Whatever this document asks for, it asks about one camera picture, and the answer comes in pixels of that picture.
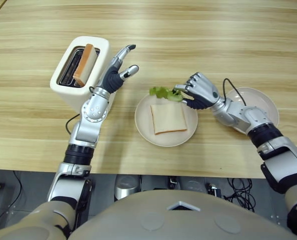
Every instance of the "cable bundle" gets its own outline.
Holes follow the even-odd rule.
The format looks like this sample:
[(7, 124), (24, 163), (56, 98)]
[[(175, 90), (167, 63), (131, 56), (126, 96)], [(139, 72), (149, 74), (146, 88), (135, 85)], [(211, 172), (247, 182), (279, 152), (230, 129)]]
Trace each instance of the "cable bundle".
[[(239, 180), (242, 183), (242, 187), (238, 188), (236, 186), (235, 180)], [(233, 203), (236, 200), (242, 208), (250, 210), (254, 213), (256, 201), (253, 195), (251, 194), (251, 188), (253, 186), (252, 180), (247, 178), (247, 183), (245, 184), (242, 178), (232, 178), (231, 180), (227, 178), (228, 184), (233, 189), (234, 193), (230, 196), (223, 196), (225, 200)]]

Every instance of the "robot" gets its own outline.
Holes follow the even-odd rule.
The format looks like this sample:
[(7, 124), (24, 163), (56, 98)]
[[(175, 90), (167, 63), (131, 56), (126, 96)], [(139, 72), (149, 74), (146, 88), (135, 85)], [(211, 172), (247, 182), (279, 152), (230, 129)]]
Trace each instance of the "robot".
[(0, 240), (297, 239), (297, 147), (263, 110), (221, 97), (211, 81), (199, 72), (174, 89), (194, 98), (184, 99), (184, 104), (199, 110), (210, 109), (220, 123), (249, 136), (263, 159), (261, 170), (269, 185), (285, 194), (287, 223), (293, 233), (218, 197), (185, 190), (132, 194), (76, 228), (77, 216), (86, 208), (92, 190), (87, 176), (107, 116), (110, 94), (139, 70), (133, 65), (118, 72), (124, 57), (135, 47), (121, 49), (98, 85), (90, 88), (90, 97), (81, 107), (80, 120), (73, 128), (47, 202), (19, 223), (1, 229)]

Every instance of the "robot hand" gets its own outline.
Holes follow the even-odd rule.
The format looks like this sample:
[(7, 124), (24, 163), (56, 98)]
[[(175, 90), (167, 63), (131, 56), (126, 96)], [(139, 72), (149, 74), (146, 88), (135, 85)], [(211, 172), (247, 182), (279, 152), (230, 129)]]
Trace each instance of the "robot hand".
[(174, 90), (180, 90), (193, 97), (194, 100), (183, 100), (193, 109), (210, 108), (220, 99), (216, 86), (200, 72), (193, 74), (185, 84), (177, 84)]
[(139, 66), (132, 65), (126, 70), (119, 73), (119, 69), (122, 66), (123, 59), (131, 50), (135, 49), (135, 47), (136, 45), (134, 44), (127, 45), (113, 57), (113, 59), (103, 72), (97, 87), (104, 89), (112, 94), (123, 85), (124, 81), (127, 78), (133, 76), (139, 71)]

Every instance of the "gray floor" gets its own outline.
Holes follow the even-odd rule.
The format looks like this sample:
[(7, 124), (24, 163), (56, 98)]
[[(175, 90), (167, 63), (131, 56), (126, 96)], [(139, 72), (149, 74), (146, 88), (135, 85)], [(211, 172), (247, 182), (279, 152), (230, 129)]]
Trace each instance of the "gray floor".
[[(16, 203), (8, 209), (8, 205), (17, 196), (20, 187), (12, 171), (0, 170), (0, 214), (7, 213), (0, 219), (0, 228), (13, 225), (27, 216), (38, 205), (46, 201), (54, 173), (48, 172), (16, 172), (19, 176), (23, 191)], [(94, 184), (91, 195), (88, 218), (92, 218), (114, 203), (114, 174), (92, 174)], [(231, 195), (233, 190), (226, 178), (215, 177), (179, 177), (181, 189), (206, 193), (205, 184), (215, 184), (223, 195)], [(286, 227), (287, 209), (284, 196), (271, 190), (265, 179), (253, 179), (252, 195), (256, 200), (255, 213), (270, 221)], [(142, 176), (142, 191), (166, 189), (167, 176)]]

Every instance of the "toast slice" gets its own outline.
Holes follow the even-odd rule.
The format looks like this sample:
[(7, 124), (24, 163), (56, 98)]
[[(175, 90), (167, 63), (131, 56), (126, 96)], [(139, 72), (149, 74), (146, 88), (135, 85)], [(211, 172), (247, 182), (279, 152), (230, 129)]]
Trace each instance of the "toast slice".
[(83, 87), (89, 79), (94, 64), (98, 58), (97, 52), (92, 44), (86, 44), (82, 57), (78, 63), (73, 78)]
[(153, 118), (154, 134), (186, 131), (187, 124), (182, 103), (152, 104), (150, 110)]

